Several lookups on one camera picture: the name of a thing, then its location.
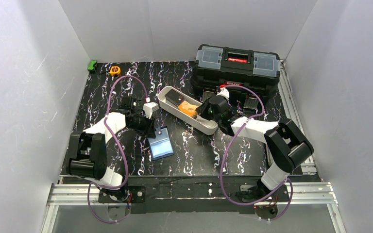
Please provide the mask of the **orange card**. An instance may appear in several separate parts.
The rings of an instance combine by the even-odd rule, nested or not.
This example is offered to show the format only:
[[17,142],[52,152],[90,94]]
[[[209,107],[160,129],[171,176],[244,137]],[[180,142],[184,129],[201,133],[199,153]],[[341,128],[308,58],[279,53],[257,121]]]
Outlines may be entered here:
[[198,108],[197,105],[191,104],[188,101],[183,101],[180,105],[177,107],[181,112],[188,115],[189,117],[195,119],[198,116],[198,113],[196,109]]

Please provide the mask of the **blue leather card holder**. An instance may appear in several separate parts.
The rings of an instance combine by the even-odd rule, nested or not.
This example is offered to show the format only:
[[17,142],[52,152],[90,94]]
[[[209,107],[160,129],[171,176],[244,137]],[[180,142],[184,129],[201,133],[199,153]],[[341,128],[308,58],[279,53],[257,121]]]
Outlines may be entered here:
[[166,126],[161,127],[160,131],[155,129],[155,138],[147,138],[150,145],[152,160],[159,160],[174,155],[174,149],[170,134]]

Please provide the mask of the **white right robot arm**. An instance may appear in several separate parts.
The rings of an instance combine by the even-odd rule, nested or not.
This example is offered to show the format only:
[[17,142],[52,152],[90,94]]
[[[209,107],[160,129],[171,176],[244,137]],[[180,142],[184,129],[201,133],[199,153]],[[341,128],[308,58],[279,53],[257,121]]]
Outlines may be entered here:
[[228,100],[220,95],[207,99],[196,111],[200,117],[215,121],[224,134],[266,144],[272,164],[257,182],[256,190],[262,195],[275,190],[314,153],[310,141],[289,118],[267,122],[240,116],[231,111]]

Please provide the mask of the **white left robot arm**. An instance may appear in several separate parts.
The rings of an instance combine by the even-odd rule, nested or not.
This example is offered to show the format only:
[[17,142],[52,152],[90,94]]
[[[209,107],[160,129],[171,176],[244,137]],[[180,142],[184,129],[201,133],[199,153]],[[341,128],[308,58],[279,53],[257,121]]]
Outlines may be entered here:
[[92,127],[73,131],[65,157],[66,173],[109,190],[123,187],[124,177],[107,166],[106,145],[125,128],[133,129],[141,136],[155,138],[153,113],[158,109],[159,105],[149,99],[126,97],[114,111]]

